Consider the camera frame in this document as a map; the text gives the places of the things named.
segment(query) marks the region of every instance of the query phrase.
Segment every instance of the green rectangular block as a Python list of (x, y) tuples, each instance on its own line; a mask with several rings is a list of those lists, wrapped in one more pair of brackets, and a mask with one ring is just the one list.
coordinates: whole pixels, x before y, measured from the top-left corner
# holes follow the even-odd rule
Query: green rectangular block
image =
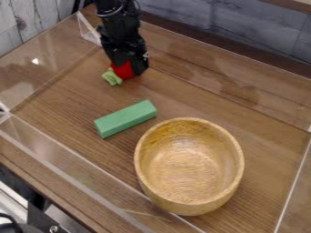
[(137, 105), (95, 120), (95, 127), (102, 138), (107, 138), (154, 117), (157, 117), (157, 108), (150, 100), (143, 100)]

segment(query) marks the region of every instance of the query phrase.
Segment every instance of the red object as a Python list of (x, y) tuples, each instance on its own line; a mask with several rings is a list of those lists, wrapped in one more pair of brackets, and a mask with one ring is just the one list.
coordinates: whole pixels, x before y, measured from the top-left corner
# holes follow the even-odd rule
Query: red object
[(131, 79), (133, 77), (135, 77), (133, 68), (131, 68), (131, 62), (129, 61), (125, 65), (122, 65), (121, 67), (118, 67), (114, 63), (111, 65), (115, 74), (122, 78), (122, 79)]

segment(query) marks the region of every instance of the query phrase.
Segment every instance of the green object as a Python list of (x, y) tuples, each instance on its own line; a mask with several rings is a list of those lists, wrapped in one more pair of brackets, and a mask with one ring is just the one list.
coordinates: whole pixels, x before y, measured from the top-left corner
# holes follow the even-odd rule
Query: green object
[(143, 100), (137, 105), (95, 120), (95, 127), (102, 138), (107, 138), (154, 117), (157, 117), (157, 108), (150, 100)]
[(123, 83), (123, 79), (115, 74), (113, 68), (110, 68), (109, 71), (102, 74), (102, 77), (107, 80), (111, 86), (115, 86), (117, 84), (122, 85)]

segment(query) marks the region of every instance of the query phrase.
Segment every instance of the wooden bowl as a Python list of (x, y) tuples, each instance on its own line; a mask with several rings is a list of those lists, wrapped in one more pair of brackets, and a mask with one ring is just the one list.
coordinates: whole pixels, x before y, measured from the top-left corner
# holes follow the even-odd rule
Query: wooden bowl
[(146, 195), (169, 212), (202, 215), (234, 195), (245, 157), (234, 136), (210, 121), (177, 118), (153, 127), (135, 151)]

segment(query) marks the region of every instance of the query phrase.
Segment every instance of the bowl rim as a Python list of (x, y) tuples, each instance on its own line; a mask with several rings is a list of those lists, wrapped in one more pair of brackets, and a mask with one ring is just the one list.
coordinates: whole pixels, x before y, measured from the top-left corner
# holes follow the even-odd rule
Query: bowl rim
[[(211, 127), (214, 127), (215, 129), (221, 130), (223, 132), (223, 134), (229, 137), (229, 139), (231, 140), (231, 142), (234, 143), (234, 146), (237, 148), (237, 154), (238, 154), (238, 171), (237, 171), (237, 176), (235, 179), (231, 183), (231, 185), (229, 186), (229, 188), (226, 190), (223, 190), (223, 192), (221, 192), (218, 195), (210, 197), (206, 199), (205, 202), (198, 202), (195, 201), (194, 203), (185, 203), (185, 202), (179, 202), (171, 198), (167, 198), (162, 195), (161, 192), (158, 192), (158, 189), (153, 186), (153, 184), (149, 182), (143, 172), (142, 172), (142, 166), (141, 166), (141, 151), (142, 151), (142, 144), (146, 140), (146, 138), (166, 124), (170, 124), (171, 122), (175, 121), (197, 121), (199, 123), (203, 123), (206, 125), (210, 125)], [(246, 162), (245, 162), (245, 156), (243, 156), (243, 151), (242, 151), (242, 147), (235, 139), (235, 137), (233, 136), (233, 134), (219, 125), (217, 125), (215, 123), (210, 122), (206, 119), (201, 119), (201, 118), (195, 118), (195, 117), (178, 117), (178, 118), (173, 118), (170, 120), (163, 121), (162, 123), (157, 124), (154, 127), (151, 127), (147, 132), (143, 134), (139, 144), (135, 148), (135, 155), (134, 155), (134, 164), (135, 164), (135, 169), (137, 169), (137, 174), (139, 177), (139, 180), (143, 182), (143, 184), (147, 186), (147, 188), (163, 199), (166, 199), (167, 201), (177, 203), (177, 204), (182, 204), (186, 206), (201, 206), (201, 205), (206, 205), (222, 198), (225, 198), (227, 195), (230, 195), (231, 193), (235, 192), (237, 187), (239, 185), (241, 179), (243, 178), (243, 173), (245, 173), (245, 166), (246, 166)]]

